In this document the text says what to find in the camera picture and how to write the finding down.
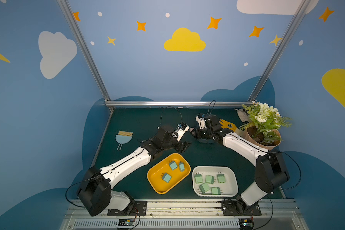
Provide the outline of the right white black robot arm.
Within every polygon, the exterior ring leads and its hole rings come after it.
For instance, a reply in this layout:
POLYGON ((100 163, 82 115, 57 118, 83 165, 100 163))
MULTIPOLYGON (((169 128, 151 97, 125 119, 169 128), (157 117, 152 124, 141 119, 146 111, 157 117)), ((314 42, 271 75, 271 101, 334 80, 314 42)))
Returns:
POLYGON ((195 122, 196 126, 190 132, 199 142, 219 143, 254 165, 254 182, 236 198, 236 207, 241 212, 290 180, 281 152, 271 152, 246 140, 233 123, 225 125, 216 115, 198 114, 195 122))

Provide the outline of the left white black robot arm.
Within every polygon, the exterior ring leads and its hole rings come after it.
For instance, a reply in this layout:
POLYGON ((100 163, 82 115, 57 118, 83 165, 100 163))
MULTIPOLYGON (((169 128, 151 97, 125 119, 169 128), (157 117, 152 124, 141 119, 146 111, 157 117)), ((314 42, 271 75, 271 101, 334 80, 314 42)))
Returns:
POLYGON ((183 153, 191 144, 181 141, 189 130, 185 123, 178 124, 175 129, 160 127, 155 136, 118 162, 101 169, 95 166, 88 169, 76 194, 90 216, 97 216, 104 210, 132 213, 135 200, 127 192, 116 192, 113 188, 135 170, 159 158, 164 151, 174 149, 183 153))

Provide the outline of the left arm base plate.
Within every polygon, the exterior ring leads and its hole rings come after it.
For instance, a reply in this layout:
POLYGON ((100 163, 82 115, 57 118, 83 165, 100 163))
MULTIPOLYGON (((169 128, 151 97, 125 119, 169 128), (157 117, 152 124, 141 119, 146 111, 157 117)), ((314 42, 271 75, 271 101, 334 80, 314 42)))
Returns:
POLYGON ((132 201, 122 211, 119 211, 117 209, 109 209, 107 215, 108 216, 131 216, 138 213, 141 217, 146 216, 147 204, 148 202, 144 200, 132 201))

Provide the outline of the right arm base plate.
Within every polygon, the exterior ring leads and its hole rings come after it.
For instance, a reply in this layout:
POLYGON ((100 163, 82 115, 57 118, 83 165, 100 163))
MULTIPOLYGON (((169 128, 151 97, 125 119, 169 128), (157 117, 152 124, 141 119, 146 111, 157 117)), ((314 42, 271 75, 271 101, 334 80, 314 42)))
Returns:
POLYGON ((261 216, 259 204, 256 202, 251 206, 242 201, 224 199, 221 201, 221 209, 224 216, 261 216))

